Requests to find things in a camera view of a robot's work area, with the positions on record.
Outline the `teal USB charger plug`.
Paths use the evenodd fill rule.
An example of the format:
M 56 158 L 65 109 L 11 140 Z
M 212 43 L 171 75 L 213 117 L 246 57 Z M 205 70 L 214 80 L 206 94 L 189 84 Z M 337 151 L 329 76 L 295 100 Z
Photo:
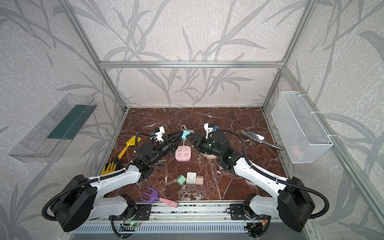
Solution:
M 190 131 L 183 131 L 183 134 L 182 134 L 182 140 L 183 141 L 186 141 L 187 140 L 187 136 L 191 134 Z

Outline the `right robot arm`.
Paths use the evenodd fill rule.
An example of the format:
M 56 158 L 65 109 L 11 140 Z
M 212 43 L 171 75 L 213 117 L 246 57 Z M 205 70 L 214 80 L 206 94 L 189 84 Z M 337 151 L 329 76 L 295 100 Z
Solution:
M 330 203 L 322 193 L 307 188 L 303 182 L 292 177 L 273 174 L 251 162 L 246 156 L 245 144 L 237 152 L 230 146 L 226 130 L 208 134 L 189 134 L 186 139 L 201 153 L 218 158 L 218 164 L 225 170 L 242 177 L 269 194 L 268 197 L 250 195 L 244 202 L 248 217 L 256 215 L 277 217 L 290 229 L 301 232 L 309 219 L 325 215 Z

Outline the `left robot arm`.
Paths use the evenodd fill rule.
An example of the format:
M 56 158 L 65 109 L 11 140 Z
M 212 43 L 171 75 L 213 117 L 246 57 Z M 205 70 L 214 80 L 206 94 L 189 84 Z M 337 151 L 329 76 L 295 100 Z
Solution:
M 136 148 L 137 156 L 127 167 L 103 176 L 86 178 L 78 175 L 43 206 L 42 217 L 58 222 L 64 232 L 71 232 L 83 223 L 106 216 L 119 216 L 134 207 L 128 196 L 106 198 L 121 187 L 147 179 L 154 165 L 169 152 L 175 152 L 182 141 L 182 132 L 160 137 L 159 144 L 146 142 Z

